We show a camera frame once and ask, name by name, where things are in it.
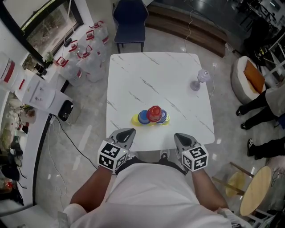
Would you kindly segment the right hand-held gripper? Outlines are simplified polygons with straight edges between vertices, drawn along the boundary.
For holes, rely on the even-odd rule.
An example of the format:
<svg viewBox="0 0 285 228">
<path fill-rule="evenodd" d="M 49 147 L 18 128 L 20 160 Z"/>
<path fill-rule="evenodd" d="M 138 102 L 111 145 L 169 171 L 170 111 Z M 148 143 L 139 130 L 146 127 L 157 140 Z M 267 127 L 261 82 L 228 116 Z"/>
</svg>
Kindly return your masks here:
<svg viewBox="0 0 285 228">
<path fill-rule="evenodd" d="M 175 133 L 174 142 L 178 161 L 186 172 L 195 172 L 208 166 L 208 151 L 194 137 Z"/>
</svg>

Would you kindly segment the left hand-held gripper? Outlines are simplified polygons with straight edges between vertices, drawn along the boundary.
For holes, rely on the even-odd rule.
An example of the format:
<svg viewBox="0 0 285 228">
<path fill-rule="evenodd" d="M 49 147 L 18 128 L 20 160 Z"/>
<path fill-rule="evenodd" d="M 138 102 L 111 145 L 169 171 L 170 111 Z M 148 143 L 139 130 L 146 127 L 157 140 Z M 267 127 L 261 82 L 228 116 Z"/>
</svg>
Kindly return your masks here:
<svg viewBox="0 0 285 228">
<path fill-rule="evenodd" d="M 99 147 L 98 165 L 111 171 L 121 167 L 127 159 L 135 135 L 134 128 L 115 130 Z"/>
</svg>

